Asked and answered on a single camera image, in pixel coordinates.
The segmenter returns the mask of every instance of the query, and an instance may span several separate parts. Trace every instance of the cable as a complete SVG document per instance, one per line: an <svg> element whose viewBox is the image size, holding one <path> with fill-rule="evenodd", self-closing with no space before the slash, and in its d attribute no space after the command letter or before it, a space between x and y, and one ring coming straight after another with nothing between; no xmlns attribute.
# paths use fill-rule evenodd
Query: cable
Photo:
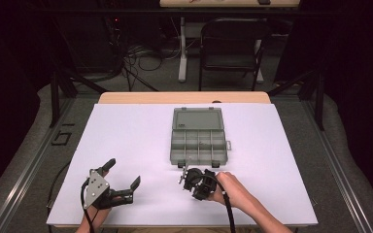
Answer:
<svg viewBox="0 0 373 233"><path fill-rule="evenodd" d="M180 53L180 50L177 50L177 45L176 44L174 44L174 47L171 50L169 50L169 51L170 51L169 54L167 54L165 57L163 57L163 59L165 59L165 60L174 59Z"/></svg>
<svg viewBox="0 0 373 233"><path fill-rule="evenodd" d="M51 213L51 205L50 205L50 202L51 202L51 199L52 199L52 193L53 193L53 188L55 186L55 183L56 181L58 180L60 174L63 172L63 170L65 170L65 168L67 168L69 166L69 164L71 164L71 160L69 160L60 170L59 172L56 174L55 178L53 179L52 181L52 185L51 185L51 189L50 189L50 194L48 195L48 205L47 205L47 211L48 211L48 216L50 216L50 213ZM48 225L48 229L50 231L50 233L52 232L52 227L51 225Z"/></svg>
<svg viewBox="0 0 373 233"><path fill-rule="evenodd" d="M158 55L158 59L159 59L159 64L158 64L156 67L151 68L151 69L146 69L146 68L143 68L143 67L141 66L141 58L142 58L142 57L145 57L145 55L138 56L138 67L139 67L141 70L143 70L143 71L155 71L155 70L159 69L159 68L161 67L161 65L162 65L162 61L163 61L163 59L162 59L161 54L158 54L158 53L156 53L156 52L155 52L155 54Z"/></svg>
<svg viewBox="0 0 373 233"><path fill-rule="evenodd" d="M210 178L211 180L215 181L217 185L220 187L220 190L222 191L223 201L225 202L226 211L228 212L228 218L229 218L229 228L231 229L231 233L235 233L235 222L234 222L234 215L232 214L232 206L229 202L229 196L226 193L225 189L223 188L222 184L220 182L211 176L208 175L200 175L195 178L193 178L191 181L198 179L198 178Z"/></svg>
<svg viewBox="0 0 373 233"><path fill-rule="evenodd" d="M138 70L133 66L134 63L131 62L131 58L130 57L128 59L124 59L124 62L125 62L125 64L127 64L129 66L129 70L128 70L128 68L126 66L123 66L123 70L125 71L125 73L122 73L122 75L124 77L126 77L126 79L128 80L129 91L132 91L132 88L133 88L133 86L135 84L136 79L134 79L132 83L130 82L129 71L134 70L134 72L136 73L135 76L138 77Z"/></svg>
<svg viewBox="0 0 373 233"><path fill-rule="evenodd" d="M87 210L84 207L84 204L85 204L84 191L85 191L85 188L87 187L88 184L89 184L89 178L86 179L83 186L81 187L81 205L83 206L84 214L85 214L87 223L89 224L89 232L90 233L95 233L95 230L93 229L93 225L92 225L92 220L90 219L90 216L89 216L89 214L87 213Z"/></svg>
<svg viewBox="0 0 373 233"><path fill-rule="evenodd" d="M151 86L149 83L147 83L146 81L144 81L141 77L139 77L138 75L135 75L134 73L132 73L131 71L129 71L126 67L123 68L127 73L131 74L137 81L141 82L142 84L144 84L146 87L148 87L149 89L151 90L154 90L154 91L158 91L157 89L155 89L153 86Z"/></svg>
<svg viewBox="0 0 373 233"><path fill-rule="evenodd" d="M180 46L179 46L179 48L178 48L177 53L176 53L175 55L173 55L172 57L170 57L169 59L174 58L174 57L177 57L177 56L180 54L181 47L182 47L182 45L181 45L181 40L180 40L180 33L178 32L178 28L177 28L177 26L175 25L174 19L171 18L171 22L172 22L172 25L174 26L175 32L177 33L177 38L178 38L178 40L179 40L179 45L180 45Z"/></svg>
<svg viewBox="0 0 373 233"><path fill-rule="evenodd" d="M99 210L96 209L96 213L95 213L95 215L94 215L93 218L92 218L92 222L95 220L96 216L98 216L98 213L99 213Z"/></svg>

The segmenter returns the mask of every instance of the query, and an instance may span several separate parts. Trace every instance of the plastic organizer box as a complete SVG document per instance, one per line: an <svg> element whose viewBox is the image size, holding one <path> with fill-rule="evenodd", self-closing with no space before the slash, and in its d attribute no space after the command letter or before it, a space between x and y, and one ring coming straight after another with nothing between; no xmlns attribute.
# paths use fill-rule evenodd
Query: plastic organizer box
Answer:
<svg viewBox="0 0 373 233"><path fill-rule="evenodd" d="M221 109L175 109L170 159L179 168L187 164L225 165L228 157Z"/></svg>

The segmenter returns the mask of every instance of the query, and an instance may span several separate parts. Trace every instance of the dark curtain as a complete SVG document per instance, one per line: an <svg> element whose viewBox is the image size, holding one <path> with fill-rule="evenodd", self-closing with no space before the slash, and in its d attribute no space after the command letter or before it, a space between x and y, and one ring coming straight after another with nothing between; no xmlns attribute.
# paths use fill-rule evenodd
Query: dark curtain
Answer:
<svg viewBox="0 0 373 233"><path fill-rule="evenodd" d="M350 152L373 186L373 1L326 75L326 93L338 105Z"/></svg>
<svg viewBox="0 0 373 233"><path fill-rule="evenodd" d="M373 186L373 1L305 0L302 11L333 11L345 6L339 43L329 53L325 93L338 105L348 146ZM292 80L322 57L339 21L298 19L288 36L275 81Z"/></svg>
<svg viewBox="0 0 373 233"><path fill-rule="evenodd" d="M159 0L119 0L125 9L158 9ZM124 17L124 30L129 37L153 50L159 50L160 25L159 17L141 16Z"/></svg>
<svg viewBox="0 0 373 233"><path fill-rule="evenodd" d="M37 91L50 82L30 20L16 1L0 1L0 177L35 119Z"/></svg>

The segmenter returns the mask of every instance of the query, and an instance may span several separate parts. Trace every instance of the human hand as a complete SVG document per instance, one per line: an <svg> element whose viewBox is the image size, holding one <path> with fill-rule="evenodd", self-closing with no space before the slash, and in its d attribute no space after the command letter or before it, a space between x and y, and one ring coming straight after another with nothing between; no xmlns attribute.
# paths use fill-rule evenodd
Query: human hand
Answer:
<svg viewBox="0 0 373 233"><path fill-rule="evenodd" d="M255 197L253 197L231 173L219 172L217 173L216 177L228 194L231 206L247 213L252 202L256 200ZM217 186L217 190L208 197L208 200L220 202L225 205L219 186Z"/></svg>
<svg viewBox="0 0 373 233"><path fill-rule="evenodd" d="M250 216L266 233L290 233L289 229L274 218L268 210L229 172L217 173L217 180L225 189L232 207L240 209ZM225 205L220 187L212 193L208 200L217 201Z"/></svg>
<svg viewBox="0 0 373 233"><path fill-rule="evenodd" d="M102 171L102 177L105 177L106 175L108 175L108 171ZM88 219L84 215L81 221L81 225L78 227L76 233L89 233L90 226L92 226L92 229L97 232L101 225L104 223L110 211L111 208L98 210L94 206L89 206L86 209L86 212L90 218L91 224L89 224Z"/></svg>

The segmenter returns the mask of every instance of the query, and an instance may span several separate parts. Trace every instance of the white table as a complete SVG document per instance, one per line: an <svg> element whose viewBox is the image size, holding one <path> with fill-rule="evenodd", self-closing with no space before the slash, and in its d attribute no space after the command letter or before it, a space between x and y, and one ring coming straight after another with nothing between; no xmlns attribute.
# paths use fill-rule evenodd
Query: white table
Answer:
<svg viewBox="0 0 373 233"><path fill-rule="evenodd" d="M233 93L215 94L214 99ZM183 95L199 96L196 92ZM211 93L203 92L203 96L208 95ZM182 169L169 160L174 108L210 106L222 109L226 140L232 150L225 166L199 168L231 171L283 224L317 224L275 106L257 103L95 105L47 224L79 225L83 216L80 189L88 170L115 158L117 164L106 177L111 188L127 189L138 176L141 184L134 203L113 208L104 226L228 226L225 207L191 197L178 184ZM255 225L239 210L234 209L233 214L237 226Z"/></svg>
<svg viewBox="0 0 373 233"><path fill-rule="evenodd" d="M271 0L270 5L259 5L256 0L160 0L163 8L296 8L300 0ZM181 17L181 60L178 81L184 83L187 80L187 49L186 38L199 38L200 28L203 23L191 23L187 25L185 18ZM263 82L262 73L258 73L256 80Z"/></svg>

